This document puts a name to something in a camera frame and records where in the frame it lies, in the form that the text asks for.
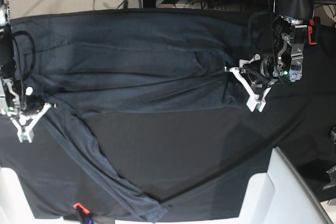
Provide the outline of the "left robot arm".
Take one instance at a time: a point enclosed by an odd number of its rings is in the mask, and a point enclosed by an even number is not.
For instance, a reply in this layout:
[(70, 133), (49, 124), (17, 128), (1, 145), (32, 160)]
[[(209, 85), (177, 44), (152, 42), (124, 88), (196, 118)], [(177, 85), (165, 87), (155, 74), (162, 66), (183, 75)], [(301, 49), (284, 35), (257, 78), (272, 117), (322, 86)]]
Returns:
[(242, 84), (250, 111), (262, 112), (266, 96), (279, 83), (291, 84), (303, 75), (303, 50), (317, 44), (314, 0), (274, 0), (271, 18), (270, 56), (241, 59), (237, 67), (226, 68)]

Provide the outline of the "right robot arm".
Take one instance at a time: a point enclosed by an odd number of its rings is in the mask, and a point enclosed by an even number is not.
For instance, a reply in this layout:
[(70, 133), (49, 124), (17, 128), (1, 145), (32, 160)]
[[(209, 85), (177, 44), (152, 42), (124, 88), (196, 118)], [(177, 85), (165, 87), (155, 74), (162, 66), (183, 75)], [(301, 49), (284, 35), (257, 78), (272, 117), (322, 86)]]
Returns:
[[(35, 42), (26, 31), (12, 32), (9, 19), (9, 2), (1, 0), (1, 115), (10, 119), (21, 143), (32, 143), (35, 125), (56, 104), (45, 102), (34, 94), (32, 87), (24, 84), (35, 67)], [(27, 73), (22, 70), (16, 41), (18, 36), (27, 37), (31, 44), (32, 61)]]

